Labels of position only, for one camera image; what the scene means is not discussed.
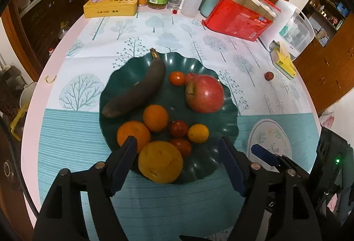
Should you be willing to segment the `yellow kumquat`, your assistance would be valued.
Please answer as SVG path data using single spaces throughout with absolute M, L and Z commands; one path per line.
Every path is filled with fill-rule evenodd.
M 209 129 L 201 123 L 194 124 L 189 128 L 187 137 L 192 143 L 204 143 L 209 138 Z

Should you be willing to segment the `large yellow orange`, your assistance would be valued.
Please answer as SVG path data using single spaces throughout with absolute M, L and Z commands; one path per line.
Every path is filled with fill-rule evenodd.
M 138 168 L 155 183 L 174 182 L 181 174 L 183 158 L 180 151 L 166 141 L 152 141 L 140 152 Z

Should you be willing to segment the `small tangerine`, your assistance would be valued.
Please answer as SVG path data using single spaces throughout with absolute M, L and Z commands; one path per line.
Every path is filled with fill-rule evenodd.
M 149 129 L 144 123 L 138 121 L 128 121 L 119 127 L 116 133 L 118 145 L 122 146 L 129 136 L 136 138 L 138 154 L 151 140 Z
M 145 108 L 143 122 L 150 131 L 160 132 L 167 127 L 169 115 L 163 106 L 152 104 Z

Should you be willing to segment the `red cherry tomato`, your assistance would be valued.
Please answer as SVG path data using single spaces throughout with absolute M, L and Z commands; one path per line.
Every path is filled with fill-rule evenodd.
M 174 120 L 169 125 L 169 134 L 174 138 L 182 138 L 187 135 L 188 125 L 184 121 Z
M 181 71 L 173 71 L 169 74 L 169 82 L 173 86 L 182 86 L 185 83 L 185 74 Z
M 188 156 L 190 156 L 192 151 L 192 146 L 188 140 L 182 138 L 176 138 L 176 139 L 172 139 L 170 142 L 180 151 L 182 158 L 187 158 Z

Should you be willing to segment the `red apple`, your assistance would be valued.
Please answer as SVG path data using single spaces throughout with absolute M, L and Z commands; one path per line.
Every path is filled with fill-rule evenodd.
M 197 76 L 185 87 L 187 105 L 197 113 L 215 113 L 224 103 L 224 90 L 221 83 L 206 74 Z

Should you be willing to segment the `tree print tablecloth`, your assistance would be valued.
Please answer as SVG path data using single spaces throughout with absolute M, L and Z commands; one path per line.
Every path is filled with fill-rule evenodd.
M 214 76 L 226 100 L 218 112 L 198 114 L 187 106 L 183 86 L 164 81 L 154 103 L 163 106 L 172 121 L 205 124 L 209 140 L 194 146 L 173 184 L 157 184 L 130 172 L 112 199 L 116 214 L 130 240 L 178 240 L 181 234 L 220 239 L 244 201 L 217 161 L 220 137 L 228 136 L 243 152 L 259 142 L 309 170 L 319 132 L 298 79 L 280 73 L 270 82 L 264 79 L 272 62 L 259 43 L 212 32 L 182 16 L 141 12 L 91 19 L 65 46 L 40 133 L 40 199 L 60 169 L 86 170 L 117 148 L 121 120 L 100 115 L 100 95 L 111 97 L 141 80 L 150 64 L 150 48 L 159 52 L 168 73 Z

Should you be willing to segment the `wrinkled dark red fruit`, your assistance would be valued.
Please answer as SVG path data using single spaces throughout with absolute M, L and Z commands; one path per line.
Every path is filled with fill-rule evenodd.
M 271 81 L 274 78 L 274 73 L 271 71 L 268 71 L 264 74 L 264 77 L 267 81 Z

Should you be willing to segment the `yellow tissue pack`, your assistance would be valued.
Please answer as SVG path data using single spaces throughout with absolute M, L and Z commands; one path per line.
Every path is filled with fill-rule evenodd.
M 271 59 L 274 66 L 288 79 L 294 79 L 296 77 L 295 66 L 285 45 L 273 40 L 269 48 L 271 49 Z

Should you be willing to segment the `dark green scalloped plate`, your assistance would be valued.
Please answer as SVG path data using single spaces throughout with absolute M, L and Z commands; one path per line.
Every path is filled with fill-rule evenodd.
M 151 54 L 148 53 L 142 57 L 129 59 L 125 65 L 116 71 L 123 75 L 123 78 L 129 83 L 126 87 L 129 88 L 132 84 L 143 79 L 151 61 Z M 215 113 L 196 113 L 189 108 L 185 101 L 184 86 L 173 86 L 166 77 L 161 88 L 153 97 L 127 114 L 117 118 L 106 118 L 100 114 L 101 132 L 109 149 L 112 152 L 118 150 L 119 145 L 116 140 L 118 128 L 130 120 L 141 122 L 145 107 L 151 104 L 163 106 L 170 121 L 184 121 L 189 126 L 197 123 L 206 125 L 209 129 L 209 138 L 205 143 L 192 144 L 191 154 L 184 158 L 182 172 L 174 183 L 185 184 L 204 179 L 213 174 L 221 165 L 218 154 L 219 140 L 222 137 L 227 137 L 231 142 L 234 142 L 239 134 L 238 109 L 232 101 L 229 88 L 223 86 L 223 90 L 224 103 L 219 111 Z

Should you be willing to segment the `white clear-lid appliance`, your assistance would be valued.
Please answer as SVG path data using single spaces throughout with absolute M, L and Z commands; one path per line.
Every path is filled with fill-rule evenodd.
M 259 40 L 267 50 L 273 41 L 284 45 L 294 60 L 314 39 L 314 29 L 305 14 L 290 2 L 278 0 L 275 5 L 281 11 Z

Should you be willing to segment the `blackened banana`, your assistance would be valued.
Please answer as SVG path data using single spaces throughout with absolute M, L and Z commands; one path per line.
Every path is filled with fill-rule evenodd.
M 101 114 L 106 118 L 117 118 L 141 106 L 161 88 L 166 67 L 158 52 L 150 49 L 152 61 L 143 79 L 126 87 L 129 83 L 121 73 L 115 71 L 109 77 L 101 94 Z

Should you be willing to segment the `red paper cup package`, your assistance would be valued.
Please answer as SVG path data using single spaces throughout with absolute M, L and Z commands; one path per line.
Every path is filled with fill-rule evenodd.
M 219 0 L 202 24 L 221 34 L 255 41 L 280 13 L 269 0 Z

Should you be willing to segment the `teal cup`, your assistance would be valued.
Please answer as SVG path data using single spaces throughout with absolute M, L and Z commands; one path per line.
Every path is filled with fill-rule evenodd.
M 208 17 L 219 1 L 220 0 L 205 0 L 200 8 L 200 14 L 203 17 Z

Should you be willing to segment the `white squeeze bottle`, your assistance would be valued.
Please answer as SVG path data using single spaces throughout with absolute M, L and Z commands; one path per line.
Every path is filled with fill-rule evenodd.
M 187 17 L 195 17 L 198 14 L 202 0 L 184 0 L 181 14 Z

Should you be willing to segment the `small glass jar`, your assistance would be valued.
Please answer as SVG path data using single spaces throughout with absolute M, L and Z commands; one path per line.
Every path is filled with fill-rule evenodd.
M 178 10 L 180 7 L 182 0 L 168 0 L 167 1 L 167 9 L 168 10 Z

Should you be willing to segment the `yellow tin box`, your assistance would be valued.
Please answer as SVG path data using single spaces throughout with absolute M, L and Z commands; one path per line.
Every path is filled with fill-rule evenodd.
M 84 6 L 84 17 L 134 16 L 139 0 L 89 0 Z

